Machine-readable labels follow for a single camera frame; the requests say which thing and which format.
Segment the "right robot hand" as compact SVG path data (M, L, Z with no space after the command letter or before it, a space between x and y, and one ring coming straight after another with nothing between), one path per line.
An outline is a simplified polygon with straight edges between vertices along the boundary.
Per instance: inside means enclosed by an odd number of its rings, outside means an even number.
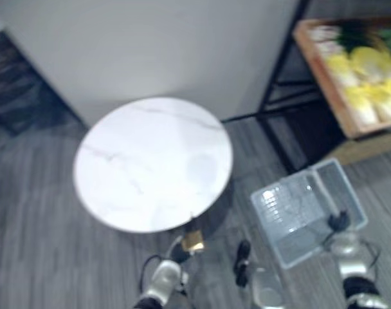
M347 211L340 211L337 215L331 214L327 222L333 232L342 232L350 226L350 217Z

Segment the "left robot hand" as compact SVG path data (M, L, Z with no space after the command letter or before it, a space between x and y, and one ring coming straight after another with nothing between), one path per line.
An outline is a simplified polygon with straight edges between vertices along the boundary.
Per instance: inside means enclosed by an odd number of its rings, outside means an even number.
M176 262L177 264L184 263L185 261L190 259L190 257L196 254L194 250L187 250L183 248L182 239L182 236L178 236L173 241L167 252L167 257Z

